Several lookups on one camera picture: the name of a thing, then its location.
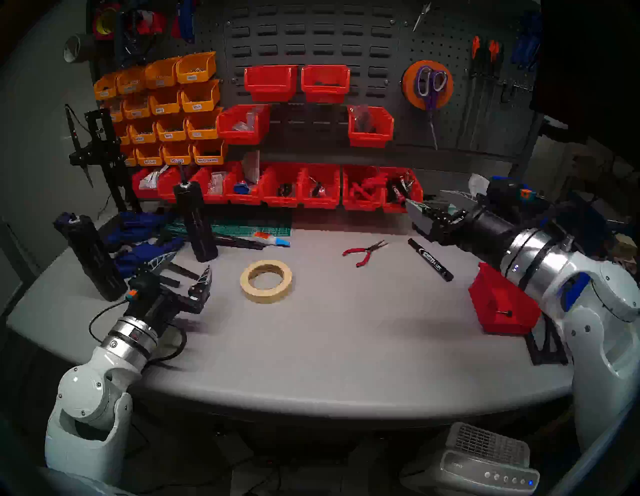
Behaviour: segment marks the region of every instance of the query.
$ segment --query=orange storage bin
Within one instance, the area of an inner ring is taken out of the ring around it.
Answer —
[[[303,165],[305,164],[295,162],[265,163],[266,169],[258,181],[262,201],[270,207],[295,208],[302,203],[302,191],[298,187],[298,182]],[[278,188],[284,183],[290,183],[293,186],[291,196],[278,196]]]
[[[386,173],[389,179],[397,179],[400,177],[405,177],[405,174],[409,176],[409,181],[413,181],[413,184],[409,191],[409,197],[414,202],[422,203],[423,194],[422,194],[422,186],[418,182],[413,173],[413,170],[407,167],[380,167],[380,172]],[[388,192],[385,188],[383,190],[383,201],[382,201],[382,209],[388,213],[406,213],[406,208],[397,203],[391,203],[388,198]]]
[[[349,111],[349,142],[352,147],[384,148],[394,137],[394,118],[384,107],[369,107],[375,132],[356,132],[353,109]]]
[[[149,106],[153,115],[176,114],[180,111],[180,94],[182,90],[179,87],[163,88],[151,93],[149,97]]]
[[[138,164],[136,158],[136,147],[133,145],[120,145],[120,153],[125,154],[127,158],[124,159],[124,163],[127,167],[135,167]]]
[[[175,65],[180,57],[172,57],[164,60],[157,60],[145,68],[145,84],[150,90],[175,86],[177,78],[175,75]]]
[[[131,67],[120,71],[116,78],[116,86],[120,95],[141,92],[145,89],[145,68]]]
[[[180,99],[185,112],[211,112],[220,101],[218,80],[185,86]]]
[[[345,65],[306,65],[300,86],[312,103],[342,103],[349,92],[351,71]]]
[[[324,188],[324,196],[313,196],[316,181]],[[310,209],[334,209],[340,203],[340,166],[336,164],[303,164],[298,179],[300,201]]]
[[[184,141],[187,139],[184,114],[169,114],[156,120],[156,133],[160,141]]]
[[[124,99],[122,106],[125,119],[142,119],[151,115],[148,95],[131,95]]]
[[[213,112],[192,113],[187,117],[187,132],[192,140],[215,140],[218,137],[216,119],[222,112],[222,107],[216,107]]]
[[[351,197],[353,191],[353,183],[360,185],[362,181],[369,177],[375,177],[378,175],[378,168],[369,166],[358,165],[345,165],[342,167],[342,204],[346,210],[365,210],[373,212],[374,210],[382,206],[383,191],[385,188],[376,188],[370,192],[373,200],[367,200],[366,198],[355,195]]]
[[[198,165],[223,164],[227,156],[227,144],[222,138],[198,140],[191,144],[191,153]]]
[[[252,109],[258,109],[253,123],[253,131],[234,131],[238,122],[246,122],[246,115]],[[216,120],[218,136],[224,138],[228,145],[258,145],[269,132],[268,105],[234,105],[225,110]]]
[[[120,138],[121,145],[130,144],[131,140],[129,139],[129,133],[127,130],[127,124],[124,122],[114,122],[113,129],[116,132],[116,136]]]
[[[185,55],[175,66],[178,82],[203,83],[216,73],[216,53],[203,52]]]
[[[151,119],[135,119],[129,124],[129,137],[135,144],[156,142],[156,123]]]
[[[225,204],[227,203],[227,199],[224,194],[224,181],[223,181],[223,192],[221,195],[214,195],[209,193],[209,184],[211,183],[211,174],[214,172],[229,172],[230,166],[208,166],[208,167],[200,167],[200,169],[191,176],[192,181],[199,183],[200,189],[202,190],[202,198],[206,204]]]
[[[151,174],[153,171],[154,171],[153,168],[143,168],[142,170],[139,170],[133,176],[131,176],[131,186],[133,188],[133,192],[141,200],[157,200],[158,198],[160,198],[160,196],[158,195],[157,188],[155,188],[155,189],[147,189],[147,188],[140,189],[140,181],[143,180],[149,174]]]
[[[191,180],[190,178],[193,176],[193,173],[196,172],[195,167],[185,167],[183,170],[187,180]],[[164,172],[160,176],[160,179],[158,179],[158,196],[174,204],[175,195],[173,194],[173,187],[181,180],[179,167],[169,167],[169,170]]]
[[[229,162],[227,165],[227,170],[229,174],[225,177],[223,183],[223,191],[225,193],[225,198],[233,203],[239,205],[260,205],[262,200],[260,199],[259,194],[259,185],[256,184],[251,188],[251,191],[248,195],[239,195],[234,191],[234,186],[241,181],[244,181],[244,172],[242,169],[242,164],[240,162]],[[262,164],[260,164],[260,172],[262,173]]]
[[[121,98],[107,100],[106,102],[103,102],[100,107],[103,109],[109,109],[109,114],[111,115],[111,120],[113,122],[120,122],[124,119]]]
[[[162,145],[160,143],[150,143],[138,145],[136,147],[136,159],[138,165],[143,167],[162,165]]]
[[[108,100],[118,94],[118,88],[116,87],[117,77],[118,73],[112,72],[98,79],[97,83],[93,85],[96,100]]]
[[[288,102],[296,93],[297,65],[259,65],[244,70],[244,88],[254,102]]]
[[[162,147],[162,157],[167,165],[187,165],[193,161],[191,145],[187,141],[165,143]]]

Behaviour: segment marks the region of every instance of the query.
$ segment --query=masking tape roll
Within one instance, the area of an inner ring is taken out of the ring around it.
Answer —
[[[265,272],[273,272],[282,277],[282,282],[270,289],[258,289],[251,284],[251,280]],[[244,295],[256,303],[273,303],[288,295],[291,290],[293,274],[285,264],[279,260],[260,260],[249,265],[240,276],[240,287]]]

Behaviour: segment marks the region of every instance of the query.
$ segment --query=wall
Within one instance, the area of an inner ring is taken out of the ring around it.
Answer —
[[[58,3],[0,67],[0,212],[43,268],[67,246],[52,226],[58,214],[95,219],[109,195],[100,168],[90,167],[91,189],[82,169],[68,161],[73,144],[64,104],[81,119],[95,108],[89,66],[62,58],[68,36],[84,31],[84,9],[78,0]],[[85,144],[88,135],[77,132]]]

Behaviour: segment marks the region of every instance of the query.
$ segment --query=gray pegboard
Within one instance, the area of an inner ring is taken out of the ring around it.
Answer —
[[[518,90],[509,104],[500,104],[501,86],[488,112],[488,131],[480,132],[482,139],[476,138],[472,147],[465,140],[458,147],[456,142],[470,87],[473,36],[504,43],[501,79],[532,85],[534,75],[516,70],[508,59],[518,32],[518,18],[527,9],[537,9],[537,4],[529,0],[432,3],[431,11],[412,32],[422,2],[351,1],[203,0],[195,14],[196,44],[167,39],[158,46],[155,57],[215,50],[225,107],[251,103],[244,90],[245,67],[345,64],[351,69],[351,91],[344,103],[383,106],[395,118],[394,141],[387,150],[403,145],[433,148],[425,112],[408,103],[399,82],[414,61],[439,61],[454,78],[451,100],[434,115],[440,150],[470,150],[501,157],[521,153],[534,121],[534,113],[528,108],[531,94]],[[486,106],[489,86],[476,84],[471,100],[478,100],[479,90],[484,87]],[[482,123],[483,110],[479,119]],[[261,148],[348,148],[346,123],[344,106],[305,104],[298,71],[298,92],[290,102],[272,106],[270,132]]]

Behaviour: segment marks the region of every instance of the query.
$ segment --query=workbench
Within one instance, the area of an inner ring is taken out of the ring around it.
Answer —
[[[296,213],[291,248],[220,247],[200,315],[179,314],[184,352],[151,367],[139,388],[206,404],[268,413],[362,420],[426,420],[517,408],[570,392],[571,366],[533,366],[521,337],[484,334],[467,288],[479,260],[411,232],[407,215],[338,211]],[[454,275],[445,282],[408,246],[412,236]],[[362,268],[347,248],[386,239]],[[253,303],[239,279],[252,262],[277,259],[293,272],[282,301]],[[175,263],[205,265],[188,244]],[[165,271],[183,284],[192,280]],[[38,278],[8,326],[73,363],[96,342],[87,326],[110,303],[98,294],[71,249]],[[125,305],[93,326],[103,337]],[[163,341],[179,342],[174,329]],[[167,353],[159,347],[158,354]]]

